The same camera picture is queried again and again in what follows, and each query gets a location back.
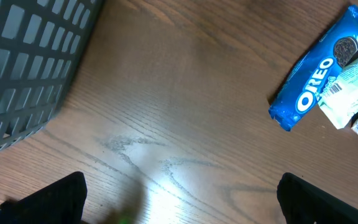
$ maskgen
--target oreo cookie image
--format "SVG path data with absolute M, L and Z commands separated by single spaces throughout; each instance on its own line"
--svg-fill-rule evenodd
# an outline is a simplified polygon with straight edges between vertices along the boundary
M 339 39 L 334 46 L 334 57 L 341 68 L 350 61 L 358 50 L 358 43 L 353 37 Z

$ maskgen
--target wood grain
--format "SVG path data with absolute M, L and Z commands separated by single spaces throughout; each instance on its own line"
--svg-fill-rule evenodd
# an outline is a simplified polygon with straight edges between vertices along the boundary
M 89 223 L 135 205 L 139 223 L 285 223 L 292 172 L 358 208 L 358 136 L 267 112 L 346 4 L 107 0 L 62 112 L 0 153 L 0 203 L 80 170 Z

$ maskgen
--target blue oreo wrapper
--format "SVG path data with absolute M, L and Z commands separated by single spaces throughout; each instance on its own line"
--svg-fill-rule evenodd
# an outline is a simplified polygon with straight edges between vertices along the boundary
M 268 111 L 272 119 L 290 131 L 331 88 L 357 51 L 358 7 L 353 5 L 295 65 Z

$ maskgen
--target black object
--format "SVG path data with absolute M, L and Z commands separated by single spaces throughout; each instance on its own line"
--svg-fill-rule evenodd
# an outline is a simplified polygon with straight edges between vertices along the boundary
M 103 0 L 0 0 L 0 151 L 62 106 Z
M 277 199 L 288 224 L 356 224 L 358 210 L 299 177 L 286 173 Z
M 0 224 L 79 224 L 86 193 L 83 173 L 72 173 L 16 203 L 4 202 Z

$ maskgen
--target white and teal package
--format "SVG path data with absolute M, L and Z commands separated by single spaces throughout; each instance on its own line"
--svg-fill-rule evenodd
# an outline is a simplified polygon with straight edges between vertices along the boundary
M 348 124 L 358 112 L 358 59 L 344 68 L 318 104 L 337 129 Z
M 342 68 L 358 51 L 358 7 L 342 18 L 311 48 L 289 74 L 269 113 L 290 131 L 331 89 Z

